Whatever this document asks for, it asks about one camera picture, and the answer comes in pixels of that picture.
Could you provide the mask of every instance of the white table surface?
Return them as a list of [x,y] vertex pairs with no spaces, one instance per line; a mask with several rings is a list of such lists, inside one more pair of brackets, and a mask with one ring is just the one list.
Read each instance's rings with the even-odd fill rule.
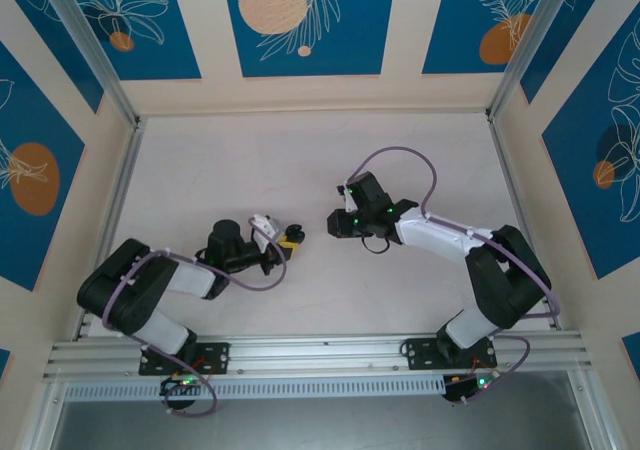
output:
[[[433,332],[473,292],[464,262],[394,245],[376,256],[327,234],[336,192],[371,152],[406,145],[438,169],[429,210],[478,227],[516,225],[485,116],[408,112],[298,112],[149,119],[116,234],[193,255],[219,219],[245,238],[253,213],[300,223],[307,238],[285,281],[258,293],[230,285],[213,301],[165,294],[160,308],[200,335]],[[420,201],[431,182],[418,158],[392,152],[368,166],[394,201]],[[237,276],[273,281],[258,268]],[[541,311],[538,305],[534,311]],[[545,320],[522,330],[548,329]],[[94,319],[91,336],[107,335]]]

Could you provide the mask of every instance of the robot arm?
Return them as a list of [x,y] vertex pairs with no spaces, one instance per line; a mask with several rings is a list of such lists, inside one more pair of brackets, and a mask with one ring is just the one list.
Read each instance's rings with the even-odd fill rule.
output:
[[[512,262],[505,265],[507,259],[502,254],[474,235],[507,248],[550,286],[531,248],[514,227],[471,229],[436,215],[423,216],[416,202],[393,203],[370,172],[346,182],[338,191],[345,197],[345,209],[329,216],[331,235],[363,240],[376,236],[466,263],[476,305],[458,313],[438,331],[438,350],[447,362],[454,363],[482,338],[513,327],[544,295],[520,268]],[[454,228],[469,231],[465,234]]]
[[[201,256],[197,259],[164,255],[151,258],[124,286],[108,310],[108,302],[122,279],[151,252],[147,245],[129,239],[82,284],[77,302],[99,317],[107,311],[110,328],[190,363],[195,357],[197,335],[156,308],[162,295],[171,291],[212,300],[229,284],[227,277],[212,269],[232,274],[260,265],[268,275],[274,266],[283,263],[281,254],[289,260],[304,240],[299,225],[290,225],[283,232],[276,220],[260,215],[253,217],[252,224],[268,238],[256,232],[251,241],[245,242],[236,222],[221,220],[214,225],[207,248],[198,252]],[[278,242],[281,252],[276,251],[271,242]]]

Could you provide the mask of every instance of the metal frame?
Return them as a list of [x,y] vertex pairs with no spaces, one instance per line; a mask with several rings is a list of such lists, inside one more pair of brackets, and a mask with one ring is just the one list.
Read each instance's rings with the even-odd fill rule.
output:
[[520,84],[520,79],[529,63],[531,63],[531,59],[538,50],[563,3],[564,0],[540,0],[540,3],[538,3],[536,10],[533,12],[533,18],[527,26],[527,31],[513,52],[500,85],[489,103],[487,113],[490,122],[494,121],[502,108],[504,108],[513,90]]
[[138,117],[120,79],[76,0],[49,0],[91,71],[114,103],[121,117],[134,128]]
[[[517,332],[531,342],[523,371],[589,370],[591,362],[576,331]],[[449,375],[468,369],[411,371],[400,345],[425,335],[354,335],[317,337],[201,337],[199,341],[228,342],[230,378],[361,377],[385,375]],[[495,340],[498,369],[506,370],[522,355],[518,341]],[[45,382],[148,380],[138,375],[140,346],[127,338],[83,338],[54,344],[45,368]]]
[[[502,165],[505,178],[511,193],[514,208],[525,235],[529,236],[526,227],[524,210],[518,198],[518,188],[513,180],[508,158],[505,155],[500,129],[495,124],[489,125],[496,151]],[[105,234],[99,254],[106,255],[117,221],[122,212],[126,189],[133,175],[135,157],[138,153],[143,132],[134,135],[127,149],[122,170],[114,191]],[[117,384],[123,395],[126,388],[148,385],[159,382],[157,377],[140,377],[137,375],[140,349],[127,338],[88,337],[84,330],[92,317],[80,320],[75,337],[76,341],[57,342],[54,344],[49,363],[45,369],[43,381],[60,388],[68,385],[57,403],[49,399],[45,407],[62,403],[67,394],[86,385]],[[615,420],[612,417],[602,389],[593,376],[593,370],[586,348],[578,331],[549,330],[541,332],[517,332],[530,339],[532,350],[521,371],[566,371],[572,384],[573,393],[580,410],[582,420],[587,428],[591,446],[595,450],[614,450],[624,448],[615,433]],[[232,345],[229,373],[216,377],[220,385],[230,382],[243,382],[252,385],[256,379],[265,382],[276,382],[283,378],[290,381],[296,379],[347,379],[358,384],[367,379],[379,382],[399,377],[432,377],[453,373],[464,373],[466,369],[444,372],[410,371],[406,359],[399,354],[400,344],[407,338],[429,337],[433,335],[358,335],[358,336],[318,336],[318,337],[233,337],[220,336],[201,337],[202,342],[225,341]],[[522,354],[519,342],[496,340],[496,353],[499,369],[505,370],[517,361]],[[97,396],[94,401],[106,401],[113,397]],[[43,421],[43,427],[55,429],[60,412],[48,412],[49,418]],[[41,450],[48,447],[25,447],[25,450]]]
[[[106,58],[99,42],[84,19],[74,0],[50,0],[60,15],[74,42],[88,61],[118,111],[129,122],[134,132],[128,142],[118,180],[114,188],[96,265],[107,256],[124,206],[129,182],[144,134],[144,122],[135,115],[131,102]],[[511,199],[521,229],[531,241],[525,211],[520,204],[518,188],[514,182],[508,158],[502,147],[500,129],[495,117],[503,108],[511,92],[517,87],[522,73],[544,38],[563,0],[541,0],[521,44],[507,66],[504,78],[487,111],[489,127]],[[24,440],[24,450],[46,450],[51,447],[55,429],[62,411],[62,403],[78,386],[91,385],[149,386],[157,377],[137,375],[139,347],[127,339],[86,338],[83,335],[84,314],[78,315],[74,340],[54,344],[50,360],[40,386],[41,405],[34,415]],[[624,448],[602,388],[594,374],[586,348],[577,331],[519,332],[530,339],[532,351],[521,367],[522,371],[566,371],[577,405],[585,424],[592,448],[608,450]],[[409,371],[406,359],[399,353],[400,344],[407,338],[433,335],[358,335],[327,337],[202,337],[203,342],[231,343],[229,373],[216,377],[219,385],[258,385],[255,382],[317,381],[390,382],[404,379],[429,380],[442,375],[463,373],[466,369],[444,372]],[[499,368],[503,370],[521,355],[519,342],[496,340]],[[407,388],[408,394],[421,394]],[[112,394],[99,394],[96,399],[107,400]]]

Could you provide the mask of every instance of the enclosure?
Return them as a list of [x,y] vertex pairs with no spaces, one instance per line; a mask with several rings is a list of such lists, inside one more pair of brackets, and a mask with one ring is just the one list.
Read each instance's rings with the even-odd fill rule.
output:
[[[1,448],[640,446],[640,0],[0,9]],[[517,372],[468,405],[441,395],[469,368],[416,370],[403,351],[475,305],[464,259],[327,232],[336,188],[389,146],[437,172],[377,156],[366,170],[394,202],[433,182],[429,216],[519,228],[560,303],[504,334],[530,343],[521,366],[522,342],[495,339],[497,371]],[[269,291],[162,296],[228,345],[215,413],[167,415],[140,345],[76,294],[128,238],[191,256],[222,219],[250,240],[254,214],[306,238]]]

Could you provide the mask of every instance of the purple cable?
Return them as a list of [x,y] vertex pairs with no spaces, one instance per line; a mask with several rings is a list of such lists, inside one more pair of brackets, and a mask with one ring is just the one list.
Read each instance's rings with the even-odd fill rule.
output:
[[520,360],[518,360],[516,363],[514,363],[513,366],[509,370],[507,370],[504,373],[501,373],[500,376],[494,382],[490,383],[489,386],[486,389],[481,390],[480,392],[476,393],[475,395],[472,395],[469,398],[465,398],[464,400],[462,400],[462,401],[460,401],[458,403],[466,404],[468,402],[471,402],[473,400],[476,400],[476,399],[480,398],[482,395],[487,394],[489,392],[489,390],[492,390],[493,388],[495,388],[500,382],[504,381],[505,378],[509,377],[510,375],[513,375],[515,373],[515,371],[518,368],[520,368],[520,366],[524,363],[524,361],[529,356],[529,353],[531,352],[531,344],[529,343],[529,340],[527,340],[524,337],[520,337],[518,335],[499,335],[499,336],[496,336],[495,338],[500,338],[500,339],[503,339],[503,340],[519,340],[521,342],[524,342],[526,347],[525,347],[524,353],[522,354],[522,357],[520,357]]
[[[349,180],[351,180],[354,177],[356,177],[360,173],[360,171],[366,166],[366,164],[369,163],[375,156],[377,156],[377,155],[379,155],[379,154],[381,154],[383,152],[390,151],[390,150],[400,150],[400,151],[405,151],[405,152],[412,153],[412,154],[418,156],[420,159],[422,159],[429,166],[429,168],[431,169],[431,174],[433,176],[432,182],[431,182],[431,187],[429,188],[429,191],[427,192],[427,195],[422,199],[422,203],[420,204],[420,211],[422,213],[422,216],[427,220],[431,220],[434,223],[437,223],[438,225],[442,225],[444,227],[450,228],[450,229],[455,230],[457,232],[460,232],[460,233],[462,233],[464,235],[467,235],[467,232],[469,230],[468,228],[462,227],[460,225],[456,225],[456,224],[451,223],[451,222],[447,222],[446,220],[441,220],[441,219],[439,219],[437,217],[433,217],[433,216],[427,217],[427,202],[429,201],[429,199],[431,198],[431,195],[433,195],[433,192],[436,189],[436,184],[438,182],[438,172],[436,171],[435,166],[433,165],[431,160],[429,160],[429,158],[427,158],[425,155],[423,155],[422,153],[418,152],[417,150],[414,150],[413,148],[401,147],[401,146],[390,146],[390,147],[381,148],[380,150],[377,150],[377,151],[373,152],[371,155],[369,155],[367,158],[365,158],[365,160],[360,164],[360,166],[356,169],[356,171],[353,172],[353,174],[349,177]],[[502,253],[505,257],[507,257],[509,260],[511,260],[511,262],[513,262],[518,268],[520,268],[520,270],[522,270],[524,273],[526,273],[527,276],[529,278],[531,278],[536,283],[536,285],[538,285],[538,287],[540,287],[542,292],[545,294],[545,296],[549,300],[549,308],[550,308],[549,312],[546,312],[546,313],[534,313],[534,314],[531,314],[531,315],[525,315],[524,317],[522,317],[523,319],[526,319],[526,318],[547,318],[547,317],[555,317],[555,316],[559,315],[559,313],[560,313],[560,305],[558,304],[558,300],[556,299],[555,295],[553,295],[553,293],[551,292],[551,289],[547,285],[545,285],[545,283],[542,281],[542,279],[540,277],[538,277],[538,275],[536,275],[535,272],[533,270],[531,270],[531,268],[529,268],[522,260],[520,260],[517,256],[515,256],[509,250],[504,248],[502,245],[494,242],[493,240],[490,240],[490,239],[484,237],[483,235],[479,235],[479,234],[473,232],[473,230],[471,230],[471,231],[472,231],[472,237],[473,238],[477,238],[481,242],[483,242],[483,243],[491,246],[492,248],[496,249],[498,252]],[[498,383],[498,381],[501,381],[503,378],[509,377],[510,375],[512,375],[524,363],[524,361],[529,356],[529,352],[531,351],[531,344],[529,343],[529,341],[526,338],[520,337],[520,336],[516,336],[516,335],[496,336],[500,331],[501,331],[501,329],[498,329],[491,336],[494,337],[494,338],[503,338],[503,339],[508,339],[508,340],[519,340],[519,341],[522,341],[526,345],[525,352],[522,355],[522,358],[520,358],[520,360],[518,360],[518,362],[515,363],[509,370],[507,370],[505,373],[503,373],[493,384],[491,384],[486,390],[481,391],[481,392],[477,393],[476,395],[466,399],[467,402],[469,402],[471,400],[475,400],[480,395],[485,394],[487,392],[487,390],[490,390],[493,387],[495,387],[495,385]]]
[[[284,255],[284,252],[280,248],[280,245],[278,245],[278,242],[276,242],[271,237],[269,237],[264,231],[262,231],[262,229],[258,228],[253,222],[254,222],[254,219],[252,217],[252,218],[249,219],[249,225],[251,225],[251,227],[259,235],[261,235],[264,238],[266,238],[267,241],[269,241],[269,243],[271,245],[273,245],[273,247],[276,249],[276,252],[278,253],[278,256],[280,257],[280,261],[282,262],[282,273],[280,274],[280,277],[278,277],[278,279],[275,282],[273,282],[270,285],[267,285],[266,287],[252,287],[250,285],[247,285],[246,283],[241,282],[237,278],[232,277],[228,273],[223,272],[222,270],[218,270],[217,268],[210,267],[209,265],[205,265],[205,264],[200,263],[200,262],[194,262],[190,258],[184,257],[182,255],[177,255],[177,254],[174,254],[174,253],[170,253],[170,252],[167,252],[166,250],[156,250],[154,252],[148,253],[147,255],[142,257],[140,260],[138,260],[131,267],[131,269],[127,272],[127,274],[121,279],[120,283],[118,284],[116,289],[113,291],[113,294],[111,295],[111,297],[109,298],[109,301],[107,302],[107,304],[104,307],[104,311],[102,312],[102,325],[108,330],[114,330],[114,328],[111,325],[109,325],[109,315],[111,314],[111,311],[113,310],[113,305],[115,304],[116,300],[118,299],[118,297],[120,296],[122,291],[125,289],[125,287],[129,283],[129,281],[136,275],[136,273],[138,273],[138,271],[149,260],[151,260],[152,258],[159,257],[161,255],[164,255],[164,256],[167,256],[167,257],[171,257],[171,258],[174,258],[174,259],[177,259],[177,260],[182,260],[184,262],[188,262],[188,263],[191,263],[191,264],[195,263],[195,265],[197,265],[199,267],[206,268],[207,270],[211,271],[212,273],[214,273],[216,275],[220,275],[223,278],[229,279],[230,282],[233,282],[234,284],[236,284],[239,287],[242,287],[242,288],[244,288],[246,290],[260,291],[261,292],[261,291],[265,291],[265,290],[271,290],[272,288],[276,287],[278,284],[280,284],[280,282],[282,282],[282,280],[284,280],[284,277],[285,277],[285,275],[287,273],[287,259],[286,259],[285,255]],[[215,392],[213,386],[209,383],[209,380],[207,378],[205,378],[200,372],[198,372],[193,367],[189,366],[187,363],[183,362],[182,360],[180,360],[176,356],[162,351],[161,349],[159,349],[155,345],[151,345],[150,343],[142,340],[141,338],[136,337],[135,335],[129,335],[129,336],[133,340],[135,340],[138,343],[140,343],[141,345],[147,345],[155,353],[161,355],[162,357],[166,358],[167,360],[172,361],[173,363],[175,363],[176,365],[180,366],[182,369],[186,370],[187,372],[191,373],[192,375],[195,375],[196,378],[198,380],[200,380],[200,382],[205,387],[207,387],[207,390],[209,390],[209,392],[211,393],[211,396],[213,398],[213,403],[211,404],[211,407],[208,410],[205,410],[204,412],[199,412],[199,413],[187,413],[187,412],[176,412],[171,407],[169,407],[169,396],[171,395],[172,392],[171,391],[167,392],[167,394],[164,397],[163,404],[167,408],[167,410],[171,412],[172,415],[176,415],[176,416],[179,416],[179,417],[185,417],[185,418],[197,418],[197,417],[204,417],[204,416],[210,415],[215,411],[216,405],[218,403],[218,397],[216,396],[216,392]]]
[[380,150],[376,150],[375,152],[373,152],[371,155],[369,155],[367,158],[364,159],[364,161],[360,164],[358,168],[356,168],[356,171],[351,174],[351,176],[347,181],[358,176],[360,171],[367,165],[367,163],[373,160],[374,157],[380,155],[381,153],[388,152],[391,150],[399,150],[401,152],[412,153],[418,158],[420,158],[424,163],[426,163],[431,169],[431,174],[433,175],[433,179],[431,181],[431,187],[429,188],[427,195],[422,199],[422,204],[420,205],[420,210],[422,211],[422,214],[425,215],[427,213],[426,211],[427,202],[431,198],[431,195],[433,195],[433,192],[436,189],[436,185],[438,184],[438,172],[436,171],[436,167],[433,165],[433,163],[431,163],[431,160],[429,160],[425,155],[423,155],[417,150],[414,150],[413,148],[392,145],[390,147],[384,147],[384,148],[381,148]]
[[[425,218],[427,218],[428,220],[431,220],[434,223],[437,223],[438,225],[442,225],[443,227],[450,228],[452,230],[463,233],[465,235],[467,235],[467,230],[469,230],[468,228],[462,227],[460,225],[456,225],[455,223],[447,222],[446,220],[441,220],[438,217],[434,217],[434,216],[427,217],[425,215]],[[551,292],[551,289],[542,281],[542,279],[538,275],[536,275],[533,270],[531,270],[531,268],[529,268],[522,260],[520,260],[518,257],[516,257],[513,253],[511,253],[509,250],[504,248],[499,243],[496,243],[493,240],[474,232],[473,229],[471,229],[471,232],[472,232],[473,238],[477,238],[482,243],[486,243],[490,247],[495,248],[497,251],[499,251],[505,257],[511,260],[518,268],[520,268],[520,270],[526,273],[527,276],[531,280],[533,280],[535,284],[538,285],[538,287],[540,287],[540,290],[542,290],[544,295],[549,300],[549,308],[551,309],[550,312],[532,313],[529,315],[525,315],[522,317],[523,320],[528,318],[555,317],[560,314],[560,306],[558,305],[558,300],[556,299],[555,295]]]
[[[431,195],[433,195],[433,192],[436,189],[436,184],[438,183],[438,172],[436,170],[436,167],[433,165],[433,163],[431,162],[431,160],[429,160],[428,157],[426,157],[424,154],[420,153],[419,151],[414,150],[413,148],[401,147],[401,146],[390,146],[390,147],[381,148],[380,150],[376,150],[375,152],[373,152],[371,155],[369,155],[367,158],[364,159],[364,161],[360,164],[360,166],[356,169],[356,171],[353,172],[353,174],[349,177],[349,180],[357,176],[360,173],[360,171],[367,165],[367,163],[369,163],[374,157],[376,157],[377,155],[383,152],[387,152],[390,150],[400,150],[400,151],[412,153],[418,156],[422,161],[424,161],[431,169],[431,174],[433,175],[431,188],[429,188],[427,195],[422,199],[422,203],[420,204],[420,211],[422,212],[422,216],[427,220],[431,220],[437,223],[438,225],[442,225],[444,227],[450,228],[464,235],[467,235],[467,231],[469,229],[467,229],[466,227],[462,227],[460,225],[456,225],[454,223],[441,220],[437,217],[433,217],[433,216],[427,217],[427,202],[429,201],[429,199],[431,198]],[[473,232],[472,236],[473,238],[477,238],[483,243],[486,243],[487,245],[493,247],[494,249],[502,253],[505,257],[507,257],[509,260],[511,260],[517,267],[520,268],[520,270],[526,273],[527,276],[536,283],[536,285],[540,287],[540,290],[542,290],[542,292],[545,294],[545,296],[549,300],[549,308],[551,311],[546,313],[533,313],[530,315],[525,315],[524,317],[522,317],[522,319],[555,317],[560,314],[560,305],[558,304],[558,300],[556,299],[555,295],[551,292],[551,289],[547,285],[545,285],[542,279],[538,277],[538,275],[536,275],[535,272],[531,270],[522,260],[520,260],[509,250],[504,248],[502,245],[494,242],[493,240],[490,240],[475,232]]]

